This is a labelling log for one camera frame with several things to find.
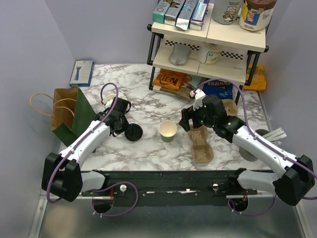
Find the green paper cup stack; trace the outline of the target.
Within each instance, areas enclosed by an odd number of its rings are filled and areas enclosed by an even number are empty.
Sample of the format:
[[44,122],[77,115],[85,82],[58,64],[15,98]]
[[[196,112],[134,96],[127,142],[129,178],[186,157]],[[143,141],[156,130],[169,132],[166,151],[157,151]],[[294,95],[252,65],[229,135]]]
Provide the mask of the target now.
[[115,94],[108,95],[104,97],[104,99],[102,100],[102,103],[106,105],[108,101],[112,101],[115,97],[116,97]]

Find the black plastic lid stack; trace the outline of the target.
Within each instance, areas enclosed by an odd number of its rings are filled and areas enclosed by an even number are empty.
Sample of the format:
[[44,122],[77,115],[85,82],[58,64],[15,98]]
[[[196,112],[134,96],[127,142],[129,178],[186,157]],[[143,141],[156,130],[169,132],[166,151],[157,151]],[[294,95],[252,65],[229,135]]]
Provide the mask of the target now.
[[130,141],[138,141],[143,135],[143,130],[138,124],[132,123],[125,130],[124,135]]

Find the single green paper cup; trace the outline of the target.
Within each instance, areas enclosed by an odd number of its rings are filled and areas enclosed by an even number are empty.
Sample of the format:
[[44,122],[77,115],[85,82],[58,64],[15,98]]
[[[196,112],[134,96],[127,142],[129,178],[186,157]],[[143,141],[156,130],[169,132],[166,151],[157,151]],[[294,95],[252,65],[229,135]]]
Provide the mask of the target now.
[[159,125],[159,132],[163,142],[171,142],[177,133],[177,125],[170,120],[163,121]]

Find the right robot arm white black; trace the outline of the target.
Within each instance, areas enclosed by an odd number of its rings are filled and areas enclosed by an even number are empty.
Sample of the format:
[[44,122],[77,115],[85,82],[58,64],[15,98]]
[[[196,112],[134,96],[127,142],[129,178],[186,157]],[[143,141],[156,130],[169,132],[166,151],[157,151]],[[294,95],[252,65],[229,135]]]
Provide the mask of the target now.
[[244,148],[272,170],[271,173],[236,171],[228,181],[228,189],[233,194],[245,189],[267,191],[295,206],[315,185],[313,162],[309,157],[298,157],[282,150],[252,130],[245,121],[229,116],[222,100],[216,96],[196,97],[194,105],[181,111],[179,125],[185,131],[203,125],[212,128],[217,136]]

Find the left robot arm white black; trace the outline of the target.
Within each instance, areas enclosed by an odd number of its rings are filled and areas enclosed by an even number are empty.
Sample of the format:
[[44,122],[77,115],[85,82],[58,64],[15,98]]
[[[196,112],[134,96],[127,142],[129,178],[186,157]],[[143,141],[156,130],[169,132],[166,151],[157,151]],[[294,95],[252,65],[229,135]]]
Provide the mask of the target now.
[[49,203],[61,199],[72,202],[85,191],[93,190],[99,196],[109,192],[110,184],[101,172],[82,172],[81,167],[97,146],[110,136],[129,127],[125,114],[131,103],[121,98],[108,100],[107,109],[95,115],[88,128],[70,146],[59,154],[49,153],[45,159],[42,189]]

